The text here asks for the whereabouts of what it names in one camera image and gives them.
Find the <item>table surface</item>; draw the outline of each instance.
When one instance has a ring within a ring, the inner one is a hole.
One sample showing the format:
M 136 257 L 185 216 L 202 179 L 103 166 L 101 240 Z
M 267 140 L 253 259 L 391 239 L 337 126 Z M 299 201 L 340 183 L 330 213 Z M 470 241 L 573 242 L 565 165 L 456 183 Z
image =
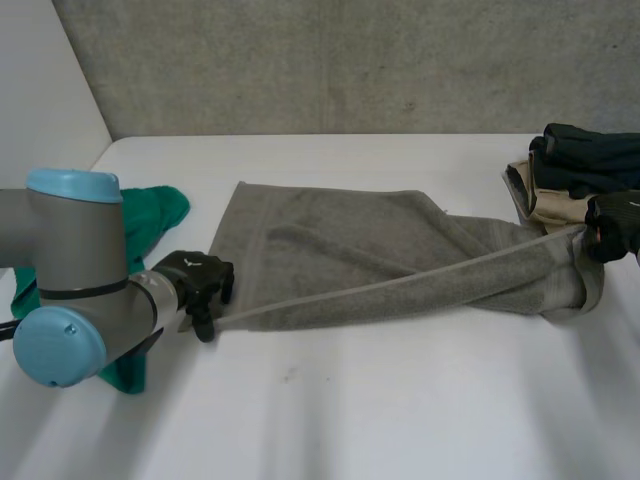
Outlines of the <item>table surface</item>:
M 417 189 L 458 215 L 517 221 L 500 178 L 533 135 L 133 138 L 95 166 L 192 203 L 147 265 L 208 251 L 238 181 Z M 40 387 L 0 344 L 3 479 L 637 478 L 640 271 L 607 266 L 566 324 L 471 308 L 287 333 L 163 336 L 148 387 Z M 8 320 L 15 282 L 0 280 Z

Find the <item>gray wall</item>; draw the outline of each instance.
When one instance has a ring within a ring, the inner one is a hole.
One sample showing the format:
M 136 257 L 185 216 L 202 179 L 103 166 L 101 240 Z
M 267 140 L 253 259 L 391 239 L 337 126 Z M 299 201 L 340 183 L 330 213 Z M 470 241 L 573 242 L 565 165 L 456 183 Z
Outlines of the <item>gray wall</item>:
M 114 138 L 640 130 L 638 0 L 54 0 Z

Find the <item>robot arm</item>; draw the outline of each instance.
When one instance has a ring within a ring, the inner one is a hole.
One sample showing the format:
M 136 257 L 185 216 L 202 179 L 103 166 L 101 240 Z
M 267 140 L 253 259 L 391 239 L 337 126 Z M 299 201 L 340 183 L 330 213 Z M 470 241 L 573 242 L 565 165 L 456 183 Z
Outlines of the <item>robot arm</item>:
M 181 309 L 201 341 L 214 338 L 209 304 L 218 292 L 229 302 L 233 265 L 176 251 L 129 277 L 121 204 L 106 173 L 35 170 L 26 189 L 0 190 L 0 268 L 36 270 L 42 306 L 11 328 L 16 360 L 38 383 L 75 385 L 148 350 Z

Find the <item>green cloth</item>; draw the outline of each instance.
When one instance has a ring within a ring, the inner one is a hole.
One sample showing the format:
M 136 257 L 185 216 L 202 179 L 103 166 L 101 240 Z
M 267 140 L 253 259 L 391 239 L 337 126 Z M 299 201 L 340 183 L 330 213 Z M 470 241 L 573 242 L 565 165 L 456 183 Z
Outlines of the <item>green cloth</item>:
M 173 187 L 131 188 L 122 191 L 122 214 L 127 237 L 127 265 L 129 273 L 144 270 L 142 259 L 160 237 L 178 225 L 189 213 L 189 201 Z M 35 270 L 14 269 L 16 294 L 11 312 L 23 319 L 40 306 Z M 146 356 L 120 358 L 108 365 L 99 376 L 121 392 L 134 394 L 144 391 Z

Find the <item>beige cloth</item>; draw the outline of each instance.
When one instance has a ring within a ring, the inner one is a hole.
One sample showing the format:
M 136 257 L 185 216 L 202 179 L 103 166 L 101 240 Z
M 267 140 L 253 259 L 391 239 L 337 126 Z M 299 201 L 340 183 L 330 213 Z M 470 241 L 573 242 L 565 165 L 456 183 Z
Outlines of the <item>beige cloth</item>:
M 526 221 L 541 223 L 548 233 L 584 223 L 587 202 L 593 195 L 573 199 L 569 197 L 567 190 L 537 188 L 531 162 L 533 162 L 533 155 L 529 155 L 528 161 L 509 165 L 518 172 L 526 189 L 526 199 L 521 193 L 518 193 L 516 185 L 505 175 L 509 193 L 511 193 L 520 216 Z

